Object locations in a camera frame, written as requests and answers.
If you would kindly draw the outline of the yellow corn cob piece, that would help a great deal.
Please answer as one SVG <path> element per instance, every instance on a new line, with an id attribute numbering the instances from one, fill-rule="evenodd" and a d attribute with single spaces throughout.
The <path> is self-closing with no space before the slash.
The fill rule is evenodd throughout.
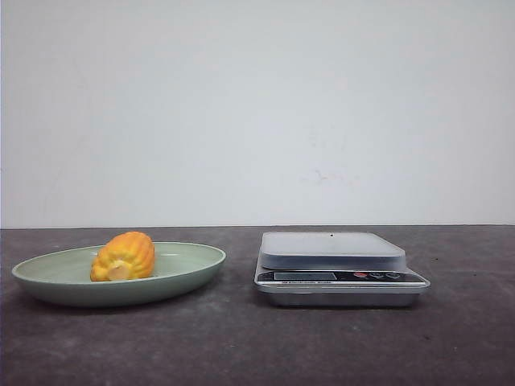
<path id="1" fill-rule="evenodd" d="M 143 232 L 125 232 L 101 247 L 93 259 L 91 281 L 125 281 L 149 277 L 155 267 L 155 245 Z"/>

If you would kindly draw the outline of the silver digital kitchen scale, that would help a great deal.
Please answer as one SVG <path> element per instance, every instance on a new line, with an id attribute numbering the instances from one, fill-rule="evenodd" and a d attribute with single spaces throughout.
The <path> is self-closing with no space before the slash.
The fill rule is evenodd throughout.
<path id="1" fill-rule="evenodd" d="M 431 286 L 371 232 L 266 232 L 254 283 L 276 306 L 411 306 Z"/>

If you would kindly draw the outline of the green oval plate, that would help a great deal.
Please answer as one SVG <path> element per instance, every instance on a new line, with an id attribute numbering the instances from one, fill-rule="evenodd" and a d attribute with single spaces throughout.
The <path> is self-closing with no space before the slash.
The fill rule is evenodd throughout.
<path id="1" fill-rule="evenodd" d="M 157 302 L 209 283 L 225 262 L 225 251 L 205 244 L 156 242 L 149 277 L 128 281 L 91 281 L 89 246 L 44 254 L 17 264 L 12 274 L 33 298 L 75 307 L 131 306 Z"/>

